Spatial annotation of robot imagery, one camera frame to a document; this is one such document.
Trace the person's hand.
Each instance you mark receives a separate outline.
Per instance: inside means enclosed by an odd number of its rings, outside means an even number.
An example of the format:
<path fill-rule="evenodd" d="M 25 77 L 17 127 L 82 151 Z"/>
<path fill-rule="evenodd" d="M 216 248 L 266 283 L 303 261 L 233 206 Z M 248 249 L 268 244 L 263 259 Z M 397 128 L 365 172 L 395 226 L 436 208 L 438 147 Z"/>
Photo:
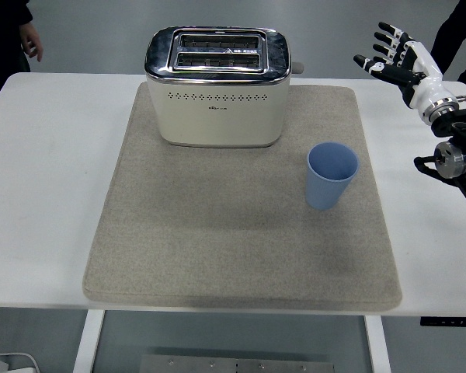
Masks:
<path fill-rule="evenodd" d="M 36 58 L 38 62 L 43 59 L 43 44 L 34 25 L 29 22 L 19 26 L 19 35 L 24 54 L 28 58 Z"/>

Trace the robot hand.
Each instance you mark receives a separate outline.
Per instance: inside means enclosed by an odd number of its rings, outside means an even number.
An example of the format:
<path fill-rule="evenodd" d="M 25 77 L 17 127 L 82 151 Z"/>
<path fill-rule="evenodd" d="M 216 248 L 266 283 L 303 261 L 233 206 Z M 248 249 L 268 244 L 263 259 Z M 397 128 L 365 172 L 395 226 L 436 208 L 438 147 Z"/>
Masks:
<path fill-rule="evenodd" d="M 443 74 L 422 43 L 388 23 L 378 23 L 374 58 L 357 54 L 354 62 L 366 73 L 399 88 L 405 105 L 425 124 L 459 108 L 456 96 L 443 85 Z"/>

